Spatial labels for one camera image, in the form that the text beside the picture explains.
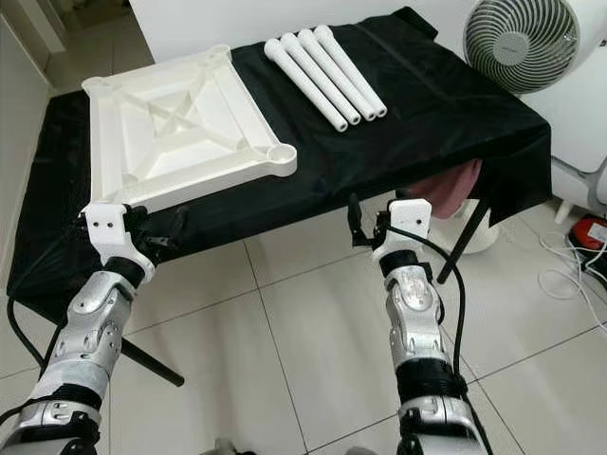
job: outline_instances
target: black cable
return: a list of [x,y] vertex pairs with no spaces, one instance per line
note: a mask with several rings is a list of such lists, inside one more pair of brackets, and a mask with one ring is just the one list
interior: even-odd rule
[[13,297],[9,297],[9,303],[7,303],[7,316],[9,318],[10,328],[17,335],[19,341],[25,346],[28,352],[34,357],[36,363],[40,368],[43,368],[45,365],[45,360],[42,358],[36,347],[29,341],[29,338],[26,334],[23,333],[21,327],[17,323],[17,319],[15,318],[15,299]]
[[438,301],[440,301],[440,313],[436,322],[438,325],[441,325],[443,320],[445,320],[445,304],[443,303],[443,299],[440,297],[440,295],[438,296]]
[[493,450],[491,449],[491,444],[489,443],[489,438],[487,437],[485,428],[481,424],[481,419],[478,418],[478,414],[476,413],[476,410],[474,410],[474,406],[470,402],[468,395],[466,393],[463,393],[462,399],[468,404],[468,406],[470,406],[470,411],[472,412],[472,419],[474,420],[474,425],[476,425],[476,429],[478,429],[478,432],[481,435],[481,439],[483,440],[483,444],[485,445],[485,449],[487,450],[487,455],[493,455]]
[[[459,356],[460,356],[460,351],[461,351],[461,347],[462,347],[462,335],[464,333],[464,322],[466,320],[466,288],[464,286],[464,279],[462,278],[462,274],[460,273],[459,268],[457,268],[457,264],[443,248],[441,248],[440,246],[438,246],[437,244],[435,244],[434,242],[432,242],[428,239],[424,239],[423,237],[415,235],[411,232],[407,232],[406,230],[401,230],[401,229],[399,229],[397,227],[393,227],[391,225],[386,225],[386,229],[388,229],[396,234],[403,235],[405,237],[409,237],[410,239],[416,240],[422,245],[428,246],[429,248],[433,249],[438,254],[440,254],[443,257],[443,259],[445,260],[445,262],[447,262],[447,264],[450,265],[451,270],[453,271],[453,275],[455,276],[455,279],[457,280],[457,286],[459,287],[459,314],[457,317],[457,329],[455,332],[455,343],[454,343],[454,347],[453,347],[453,372],[458,377],[461,377],[461,375],[459,373]],[[476,414],[476,410],[474,410],[474,406],[471,404],[471,402],[468,398],[468,395],[466,393],[462,393],[462,399],[470,407],[470,410],[472,412],[472,419],[474,420],[474,425],[476,426],[476,428],[479,431],[481,439],[483,440],[483,444],[485,445],[485,449],[487,450],[487,454],[493,455],[493,451],[491,449],[491,444],[489,443],[487,433],[485,432],[485,429],[483,428],[483,425],[481,424],[481,420],[478,418],[478,415]]]
[[424,239],[423,237],[420,237],[418,235],[412,234],[411,232],[407,232],[406,230],[401,230],[397,227],[393,227],[391,225],[386,225],[386,229],[388,229],[396,234],[404,235],[405,237],[414,239],[414,240],[418,241],[420,244],[430,247],[431,249],[436,251],[438,254],[440,254],[443,257],[443,259],[451,266],[453,275],[455,276],[455,279],[457,280],[457,285],[459,287],[459,313],[458,313],[458,317],[457,317],[457,329],[455,332],[455,342],[453,343],[454,344],[453,371],[455,372],[456,375],[459,375],[459,356],[460,356],[460,352],[462,350],[462,335],[464,332],[464,321],[466,319],[466,289],[464,287],[464,279],[462,278],[462,274],[460,273],[459,268],[457,268],[457,264],[451,258],[451,256],[449,254],[447,254],[447,252],[443,248],[441,248],[434,242],[431,242],[428,239]]
[[57,324],[57,327],[55,327],[53,336],[50,338],[50,341],[48,342],[48,346],[46,347],[45,359],[40,368],[40,374],[38,374],[38,379],[40,379],[42,377],[42,375],[45,373],[46,367],[48,366],[48,362],[50,362],[50,357],[53,354],[53,348],[55,347],[55,344],[57,343],[57,339],[59,338],[59,334],[61,333],[61,331],[64,329],[64,327],[66,325],[67,325],[67,317],[64,317],[62,319],[61,323]]
[[2,424],[4,424],[10,417],[21,412],[24,406],[25,405],[20,405],[16,408],[9,409],[4,414],[0,415],[0,426],[2,426]]
[[[48,255],[50,255],[50,253],[52,253],[55,250],[55,248],[57,248],[57,246],[59,246],[61,244],[61,242],[63,240],[65,240],[69,235],[71,235],[74,232],[75,227],[76,227],[76,222],[71,224],[68,227],[68,229],[66,229],[62,233],[62,235],[59,236],[58,239],[56,239],[52,244],[50,244],[48,246],[48,248],[40,256],[38,256],[38,259],[36,259],[36,261],[34,261],[26,269],[26,271],[23,272],[17,280],[15,280],[14,285],[8,291],[9,302],[7,303],[7,316],[9,318],[10,328],[12,329],[14,334],[17,336],[17,338],[19,338],[19,341],[21,341],[21,343],[25,346],[25,348],[28,350],[28,352],[34,357],[34,360],[40,366],[41,371],[43,371],[46,368],[47,361],[45,361],[45,359],[35,348],[33,343],[29,340],[28,336],[23,332],[23,330],[21,330],[21,327],[19,327],[19,323],[17,322],[17,319],[15,317],[15,310],[14,310],[15,299],[13,297],[11,297],[10,295],[13,295],[17,291],[17,289],[19,289],[19,287],[21,286],[23,281],[31,274],[31,272],[33,272],[37,267],[39,267],[40,264],[43,262],[43,260],[46,259],[48,257]],[[49,347],[46,351],[47,354],[48,354],[48,350],[52,351],[52,345],[49,345]]]

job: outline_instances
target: fan grille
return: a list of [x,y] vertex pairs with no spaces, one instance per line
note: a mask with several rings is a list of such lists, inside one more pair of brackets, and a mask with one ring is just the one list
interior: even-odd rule
[[562,0],[482,0],[465,36],[470,65],[514,93],[542,90],[573,63],[575,18]]

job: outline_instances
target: white pipe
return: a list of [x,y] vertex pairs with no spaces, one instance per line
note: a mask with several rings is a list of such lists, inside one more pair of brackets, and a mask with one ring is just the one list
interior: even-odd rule
[[283,46],[276,39],[266,41],[264,45],[266,56],[276,63],[285,74],[302,90],[310,101],[321,111],[327,120],[338,130],[343,133],[348,128],[348,122],[340,114],[340,112],[329,102],[321,90],[314,85],[301,68],[289,57]]
[[346,117],[350,124],[358,125],[360,123],[360,114],[338,90],[338,87],[322,72],[321,68],[312,60],[312,57],[305,52],[295,35],[293,33],[283,35],[281,45],[285,48],[286,53],[293,57],[293,60],[309,76],[312,82],[329,98],[329,101],[338,108],[338,111]]
[[364,98],[359,90],[350,82],[348,77],[343,74],[343,71],[333,62],[329,54],[319,45],[312,30],[303,29],[297,34],[300,44],[309,55],[321,67],[322,71],[333,81],[339,90],[346,96],[347,99],[358,109],[367,121],[373,121],[376,118],[376,111],[373,109],[369,101]]
[[379,99],[379,96],[371,85],[369,85],[369,82],[360,74],[359,69],[352,60],[350,60],[348,54],[345,53],[340,44],[335,40],[331,29],[327,26],[318,26],[314,29],[314,36],[316,36],[316,39],[322,47],[324,47],[324,50],[326,50],[335,63],[338,64],[341,71],[345,73],[362,96],[371,103],[377,116],[385,116],[388,113],[388,108]]

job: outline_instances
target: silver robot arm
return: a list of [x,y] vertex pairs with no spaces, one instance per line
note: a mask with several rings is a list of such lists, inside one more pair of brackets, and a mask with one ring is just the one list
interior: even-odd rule
[[[130,231],[147,215],[143,208],[91,204],[84,214],[103,270],[70,302],[67,323],[15,427],[0,444],[1,455],[96,453],[101,401],[120,356],[136,288],[152,279],[160,251],[172,241],[142,235],[132,239]],[[177,210],[173,235],[186,216]]]
[[390,346],[400,397],[401,442],[397,455],[488,455],[482,429],[466,397],[466,382],[454,374],[439,330],[444,309],[432,286],[429,264],[420,263],[421,244],[388,225],[426,239],[432,207],[423,199],[392,201],[377,214],[374,238],[360,228],[361,212],[351,200],[348,221],[354,246],[371,246],[388,292]]

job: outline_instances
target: red object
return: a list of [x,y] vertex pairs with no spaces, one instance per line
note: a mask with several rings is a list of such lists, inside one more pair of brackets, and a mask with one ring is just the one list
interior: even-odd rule
[[413,197],[423,197],[432,204],[432,216],[451,218],[469,196],[481,173],[483,161],[473,159],[439,175],[411,185],[407,190]]
[[571,230],[576,236],[576,239],[578,239],[578,241],[581,243],[582,247],[599,251],[603,246],[603,242],[588,235],[588,232],[594,223],[598,223],[607,228],[607,221],[603,220],[602,218],[588,216],[579,220]]

